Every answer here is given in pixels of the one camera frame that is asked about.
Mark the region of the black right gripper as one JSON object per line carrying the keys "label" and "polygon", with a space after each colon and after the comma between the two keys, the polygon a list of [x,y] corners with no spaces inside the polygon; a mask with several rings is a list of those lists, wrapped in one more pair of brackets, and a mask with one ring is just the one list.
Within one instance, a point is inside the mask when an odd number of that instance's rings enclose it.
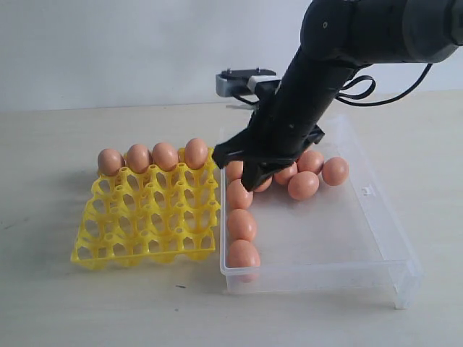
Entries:
{"label": "black right gripper", "polygon": [[246,130],[217,144],[213,161],[220,169],[243,161],[242,185],[254,191],[295,162],[340,89],[368,66],[355,59],[315,60],[296,54],[275,91],[271,90],[275,81],[257,84],[259,104]]}

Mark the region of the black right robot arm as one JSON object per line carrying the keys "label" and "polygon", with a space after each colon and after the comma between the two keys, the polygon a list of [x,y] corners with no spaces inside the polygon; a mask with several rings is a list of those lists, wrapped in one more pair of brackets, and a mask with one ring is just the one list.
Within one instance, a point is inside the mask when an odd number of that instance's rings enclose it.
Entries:
{"label": "black right robot arm", "polygon": [[333,101],[357,104],[344,90],[361,69],[430,67],[461,45],[460,1],[313,1],[282,77],[258,68],[216,75],[217,95],[243,102],[255,95],[257,101],[247,127],[215,146],[212,158],[219,168],[242,161],[242,184],[252,191],[320,142],[318,121]]}

